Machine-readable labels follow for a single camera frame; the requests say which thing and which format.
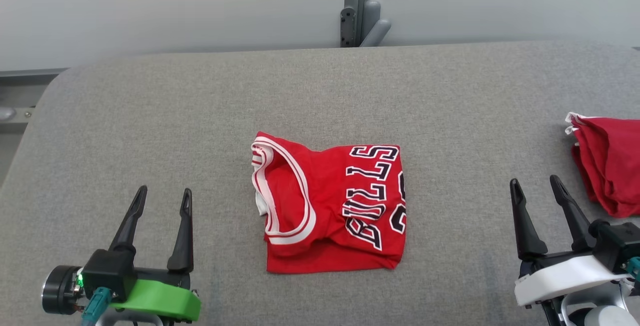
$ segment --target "white panel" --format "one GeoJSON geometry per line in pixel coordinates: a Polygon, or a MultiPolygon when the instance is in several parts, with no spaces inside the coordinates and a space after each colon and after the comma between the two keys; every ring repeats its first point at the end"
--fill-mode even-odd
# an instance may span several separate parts
{"type": "Polygon", "coordinates": [[[640,46],[640,0],[379,0],[382,45],[576,38],[640,46]]]}
{"type": "Polygon", "coordinates": [[[339,46],[344,0],[0,0],[0,71],[122,54],[339,46]]]}

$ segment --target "folded shirt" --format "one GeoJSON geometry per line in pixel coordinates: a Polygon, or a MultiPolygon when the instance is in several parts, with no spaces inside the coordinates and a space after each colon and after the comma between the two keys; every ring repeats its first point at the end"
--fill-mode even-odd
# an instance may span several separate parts
{"type": "Polygon", "coordinates": [[[267,271],[395,268],[400,262],[407,227],[400,147],[315,152],[258,132],[251,149],[256,206],[266,215],[267,271]]]}
{"type": "Polygon", "coordinates": [[[591,201],[614,217],[640,214],[640,120],[570,112],[571,154],[591,201]]]}

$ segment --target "gray fabric surface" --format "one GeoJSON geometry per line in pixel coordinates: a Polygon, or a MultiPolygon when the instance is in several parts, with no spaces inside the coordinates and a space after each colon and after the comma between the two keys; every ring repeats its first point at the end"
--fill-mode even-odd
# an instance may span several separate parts
{"type": "Polygon", "coordinates": [[[183,189],[193,191],[199,324],[545,324],[541,308],[516,305],[508,182],[519,178],[550,250],[568,250],[549,175],[590,219],[606,214],[586,198],[564,118],[640,118],[639,80],[637,51],[580,43],[151,55],[73,68],[43,95],[0,191],[0,323],[78,322],[42,311],[42,282],[107,247],[147,184],[137,266],[166,265],[183,189]],[[316,150],[402,147],[407,243],[395,271],[266,273],[250,182],[258,130],[316,150]]]}

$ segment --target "black cylinder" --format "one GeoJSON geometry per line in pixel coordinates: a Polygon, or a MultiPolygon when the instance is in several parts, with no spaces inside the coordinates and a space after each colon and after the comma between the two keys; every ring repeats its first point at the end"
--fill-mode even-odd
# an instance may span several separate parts
{"type": "Polygon", "coordinates": [[[73,274],[80,266],[57,266],[48,274],[42,286],[42,308],[46,313],[72,314],[76,311],[73,294],[73,274]]]}

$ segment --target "folded clothing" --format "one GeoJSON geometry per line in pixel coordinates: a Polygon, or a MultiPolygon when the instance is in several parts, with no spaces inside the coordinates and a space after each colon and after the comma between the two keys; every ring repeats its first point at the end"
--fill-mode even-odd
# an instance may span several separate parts
{"type": "Polygon", "coordinates": [[[570,112],[571,154],[591,201],[614,217],[640,214],[640,120],[586,117],[570,112]]]}
{"type": "Polygon", "coordinates": [[[267,271],[393,269],[400,262],[407,227],[400,147],[314,152],[258,132],[251,148],[267,271]]]}

